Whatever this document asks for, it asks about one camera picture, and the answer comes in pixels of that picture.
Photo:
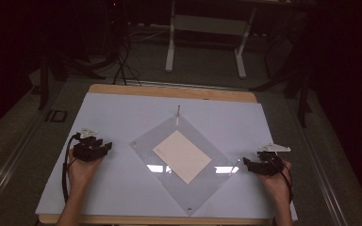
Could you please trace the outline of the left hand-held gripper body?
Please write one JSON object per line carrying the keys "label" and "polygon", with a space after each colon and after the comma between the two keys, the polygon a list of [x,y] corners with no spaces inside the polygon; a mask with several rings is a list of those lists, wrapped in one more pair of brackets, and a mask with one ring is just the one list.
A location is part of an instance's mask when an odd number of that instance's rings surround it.
{"label": "left hand-held gripper body", "polygon": [[73,157],[84,162],[91,162],[107,155],[107,153],[100,151],[100,148],[104,146],[104,144],[101,146],[89,146],[87,144],[87,138],[96,137],[96,135],[96,131],[88,128],[83,128],[80,133],[77,133],[75,139],[78,140],[78,143],[74,145]]}

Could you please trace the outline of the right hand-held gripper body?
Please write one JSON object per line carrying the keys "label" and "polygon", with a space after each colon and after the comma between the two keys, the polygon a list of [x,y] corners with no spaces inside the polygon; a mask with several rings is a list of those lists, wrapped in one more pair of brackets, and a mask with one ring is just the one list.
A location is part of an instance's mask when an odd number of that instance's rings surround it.
{"label": "right hand-held gripper body", "polygon": [[258,174],[273,176],[284,169],[282,159],[279,153],[290,152],[290,147],[284,147],[278,144],[270,143],[259,147],[258,152],[267,152],[268,158],[260,160]]}

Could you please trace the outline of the clear acrylic photo frame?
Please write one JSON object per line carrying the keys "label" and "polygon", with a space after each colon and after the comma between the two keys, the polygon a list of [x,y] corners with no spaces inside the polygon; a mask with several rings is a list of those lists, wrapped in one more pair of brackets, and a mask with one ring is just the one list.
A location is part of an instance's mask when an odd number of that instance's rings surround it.
{"label": "clear acrylic photo frame", "polygon": [[[216,144],[216,133],[222,125],[224,121],[219,114],[191,110],[184,105],[179,113],[164,108],[139,113],[139,134],[129,146],[188,217],[193,216],[238,168],[238,163],[230,160]],[[156,145],[176,130],[211,158],[189,184],[153,152]]]}

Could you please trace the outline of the photo card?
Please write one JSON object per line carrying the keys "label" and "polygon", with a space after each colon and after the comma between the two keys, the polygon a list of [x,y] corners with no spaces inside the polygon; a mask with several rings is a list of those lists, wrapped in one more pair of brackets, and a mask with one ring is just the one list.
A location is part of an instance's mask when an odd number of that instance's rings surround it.
{"label": "photo card", "polygon": [[186,184],[189,184],[211,158],[178,130],[155,146],[153,152]]}

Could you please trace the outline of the person's left hand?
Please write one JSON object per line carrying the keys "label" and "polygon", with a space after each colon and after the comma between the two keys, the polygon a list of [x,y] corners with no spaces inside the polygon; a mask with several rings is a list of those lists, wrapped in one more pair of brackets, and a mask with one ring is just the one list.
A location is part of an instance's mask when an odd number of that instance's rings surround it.
{"label": "person's left hand", "polygon": [[70,164],[68,165],[67,170],[71,185],[70,193],[75,194],[85,192],[104,158],[101,157],[90,162],[84,162],[75,158],[73,156],[73,150],[70,150],[69,159]]}

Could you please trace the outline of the person's right hand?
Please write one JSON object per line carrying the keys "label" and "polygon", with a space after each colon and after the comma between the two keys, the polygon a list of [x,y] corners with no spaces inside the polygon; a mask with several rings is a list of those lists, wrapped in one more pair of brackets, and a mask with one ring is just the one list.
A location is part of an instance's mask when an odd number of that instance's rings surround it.
{"label": "person's right hand", "polygon": [[283,165],[284,169],[280,173],[277,173],[273,176],[264,176],[257,174],[257,177],[262,182],[273,203],[291,202],[291,164],[288,161],[284,160]]}

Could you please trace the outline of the white table board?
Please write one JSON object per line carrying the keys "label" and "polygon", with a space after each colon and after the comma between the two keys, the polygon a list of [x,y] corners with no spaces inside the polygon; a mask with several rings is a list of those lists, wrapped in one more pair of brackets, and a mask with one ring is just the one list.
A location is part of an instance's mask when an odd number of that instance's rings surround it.
{"label": "white table board", "polygon": [[[212,111],[223,118],[216,133],[216,144],[238,163],[230,179],[191,217],[174,201],[129,143],[139,134],[139,113],[145,110],[173,109]],[[242,163],[256,159],[260,146],[272,143],[263,108],[259,104],[195,100],[141,95],[88,93],[71,131],[96,131],[113,148],[104,158],[92,181],[86,199],[89,217],[163,217],[195,220],[271,219],[274,208],[259,179]]]}

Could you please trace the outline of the black metal stand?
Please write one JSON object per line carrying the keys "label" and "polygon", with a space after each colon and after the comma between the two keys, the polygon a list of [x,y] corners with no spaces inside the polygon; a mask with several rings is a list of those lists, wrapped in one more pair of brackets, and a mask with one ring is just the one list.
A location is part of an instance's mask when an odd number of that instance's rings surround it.
{"label": "black metal stand", "polygon": [[88,69],[86,66],[76,62],[74,59],[66,56],[60,51],[44,51],[41,53],[41,77],[40,77],[40,106],[39,110],[43,110],[49,100],[49,78],[48,78],[48,69],[49,61],[53,58],[58,57],[65,62],[69,63],[71,66],[74,66],[76,69],[81,71],[89,78],[93,79],[103,79],[103,76],[100,76],[94,73],[92,70]]}
{"label": "black metal stand", "polygon": [[271,45],[264,56],[270,81],[251,88],[251,91],[263,91],[287,82],[283,94],[289,99],[299,95],[297,116],[302,127],[306,127],[305,113],[310,112],[307,97],[313,54],[308,37],[308,19],[307,13],[291,12],[271,34]]}

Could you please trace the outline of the black floor bracket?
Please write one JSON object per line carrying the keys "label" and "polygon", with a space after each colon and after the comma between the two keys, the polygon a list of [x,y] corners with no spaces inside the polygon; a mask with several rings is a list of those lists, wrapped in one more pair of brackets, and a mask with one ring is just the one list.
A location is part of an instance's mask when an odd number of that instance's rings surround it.
{"label": "black floor bracket", "polygon": [[68,116],[67,111],[50,110],[45,118],[45,122],[65,122]]}

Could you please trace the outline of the white metal desk frame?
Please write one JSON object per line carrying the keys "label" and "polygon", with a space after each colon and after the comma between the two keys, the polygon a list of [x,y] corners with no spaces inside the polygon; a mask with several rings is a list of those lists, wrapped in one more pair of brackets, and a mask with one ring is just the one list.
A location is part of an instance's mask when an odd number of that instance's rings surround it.
{"label": "white metal desk frame", "polygon": [[175,12],[175,0],[171,0],[170,38],[165,71],[167,73],[171,73],[173,71],[175,31],[183,30],[204,32],[241,37],[239,47],[234,50],[234,56],[237,64],[239,78],[245,79],[247,77],[247,74],[245,72],[242,53],[244,51],[246,41],[248,40],[248,37],[250,35],[255,15],[256,8],[251,9],[248,19],[245,21],[177,14]]}

